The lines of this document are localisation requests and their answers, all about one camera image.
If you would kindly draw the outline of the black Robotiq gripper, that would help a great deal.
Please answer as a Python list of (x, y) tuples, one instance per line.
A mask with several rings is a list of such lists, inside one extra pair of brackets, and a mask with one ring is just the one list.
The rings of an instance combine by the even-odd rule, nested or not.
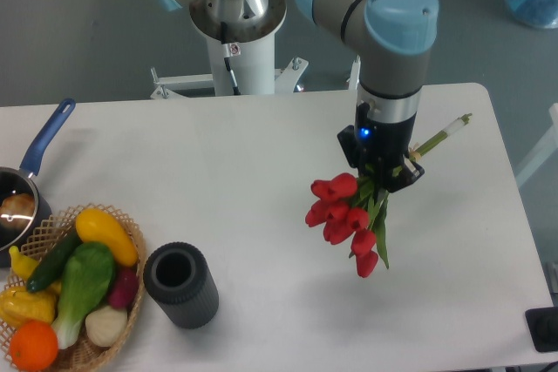
[(379, 174), (381, 189), (395, 193), (413, 185), (425, 169), (407, 155), (416, 114), (400, 122), (380, 122), (371, 116), (372, 107), (356, 107), (355, 126), (347, 125), (337, 140), (351, 168), (359, 175)]

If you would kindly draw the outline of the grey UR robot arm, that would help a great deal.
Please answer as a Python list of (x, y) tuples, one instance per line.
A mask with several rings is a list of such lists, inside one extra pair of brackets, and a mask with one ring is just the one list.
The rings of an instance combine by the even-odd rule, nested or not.
[[(285, 0), (159, 0), (188, 10), (206, 38), (215, 93), (272, 94), (275, 34)], [(359, 57), (355, 122), (338, 135), (349, 165), (378, 191), (396, 192), (423, 168), (408, 145), (437, 36), (439, 0), (295, 0), (314, 25)]]

